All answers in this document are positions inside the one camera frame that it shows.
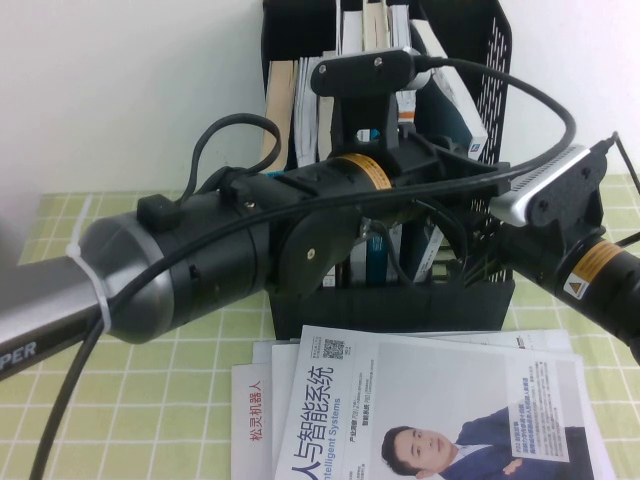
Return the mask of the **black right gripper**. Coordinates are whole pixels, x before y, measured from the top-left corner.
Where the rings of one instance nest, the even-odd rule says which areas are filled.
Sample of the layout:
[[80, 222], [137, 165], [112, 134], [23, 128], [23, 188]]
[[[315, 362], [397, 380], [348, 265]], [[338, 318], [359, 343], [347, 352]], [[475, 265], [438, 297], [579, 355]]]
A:
[[502, 270], [515, 270], [530, 277], [530, 227], [487, 224], [472, 242], [470, 280], [487, 280]]

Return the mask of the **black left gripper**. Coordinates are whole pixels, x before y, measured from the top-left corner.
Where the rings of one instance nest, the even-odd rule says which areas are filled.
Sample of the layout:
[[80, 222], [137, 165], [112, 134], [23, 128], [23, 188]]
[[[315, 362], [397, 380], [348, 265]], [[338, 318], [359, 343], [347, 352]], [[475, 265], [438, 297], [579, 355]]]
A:
[[410, 186], [464, 178], [470, 175], [470, 195], [493, 198], [507, 193], [511, 181], [500, 175], [510, 169], [509, 162], [472, 167], [464, 149], [449, 137], [440, 134], [424, 137], [414, 127], [396, 127], [398, 145], [390, 149], [399, 174], [394, 185]]

